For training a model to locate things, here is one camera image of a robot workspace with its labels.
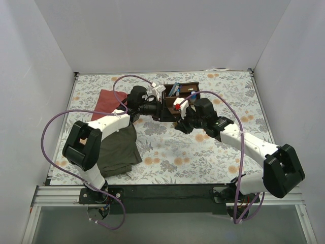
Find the blue grey stamp cylinder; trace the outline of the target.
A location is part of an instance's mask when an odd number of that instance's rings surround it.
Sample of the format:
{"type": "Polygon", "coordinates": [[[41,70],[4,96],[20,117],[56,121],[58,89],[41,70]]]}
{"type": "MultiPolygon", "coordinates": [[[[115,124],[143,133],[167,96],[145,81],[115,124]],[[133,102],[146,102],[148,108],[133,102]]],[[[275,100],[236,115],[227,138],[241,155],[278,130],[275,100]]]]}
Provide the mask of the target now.
{"type": "Polygon", "coordinates": [[[193,104],[196,101],[197,94],[196,91],[192,91],[190,93],[190,98],[188,99],[191,104],[193,104]]]}

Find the brown wooden desk organizer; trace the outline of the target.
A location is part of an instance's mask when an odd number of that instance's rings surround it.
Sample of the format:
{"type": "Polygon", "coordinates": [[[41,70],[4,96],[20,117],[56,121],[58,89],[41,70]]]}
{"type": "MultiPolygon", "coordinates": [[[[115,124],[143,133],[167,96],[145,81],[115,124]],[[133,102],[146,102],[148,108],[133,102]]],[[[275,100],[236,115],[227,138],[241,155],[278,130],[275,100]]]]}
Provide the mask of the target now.
{"type": "Polygon", "coordinates": [[[198,92],[200,90],[199,82],[174,82],[164,86],[166,89],[161,95],[162,112],[159,121],[176,122],[180,117],[181,109],[175,109],[175,105],[180,104],[192,93],[198,92]]]}

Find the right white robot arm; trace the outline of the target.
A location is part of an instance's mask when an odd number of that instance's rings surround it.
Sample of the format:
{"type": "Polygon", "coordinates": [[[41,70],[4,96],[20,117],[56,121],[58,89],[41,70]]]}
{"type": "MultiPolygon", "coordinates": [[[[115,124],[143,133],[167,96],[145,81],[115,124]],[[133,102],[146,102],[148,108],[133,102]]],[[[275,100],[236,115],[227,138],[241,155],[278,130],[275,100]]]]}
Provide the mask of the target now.
{"type": "Polygon", "coordinates": [[[283,198],[305,179],[305,173],[295,149],[289,144],[278,146],[243,132],[232,120],[218,116],[207,98],[198,99],[190,107],[187,100],[177,98],[173,108],[181,119],[175,127],[185,134],[193,129],[203,129],[221,143],[230,145],[262,167],[262,173],[244,175],[232,182],[230,197],[241,202],[248,194],[268,192],[283,198]]]}

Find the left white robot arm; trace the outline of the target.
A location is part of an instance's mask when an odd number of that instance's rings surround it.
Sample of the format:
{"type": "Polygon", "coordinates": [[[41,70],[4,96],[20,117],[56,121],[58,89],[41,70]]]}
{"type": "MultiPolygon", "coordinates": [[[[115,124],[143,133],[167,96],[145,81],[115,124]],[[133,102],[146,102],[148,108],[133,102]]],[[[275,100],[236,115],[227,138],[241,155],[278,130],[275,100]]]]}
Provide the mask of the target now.
{"type": "Polygon", "coordinates": [[[78,170],[96,203],[103,203],[109,198],[107,181],[97,164],[102,141],[130,127],[141,114],[159,119],[163,109],[160,97],[166,88],[154,83],[150,88],[151,95],[147,95],[146,88],[134,86],[124,100],[113,91],[119,103],[115,110],[111,113],[97,111],[97,114],[103,115],[101,118],[88,123],[77,121],[72,126],[62,155],[78,170]]]}

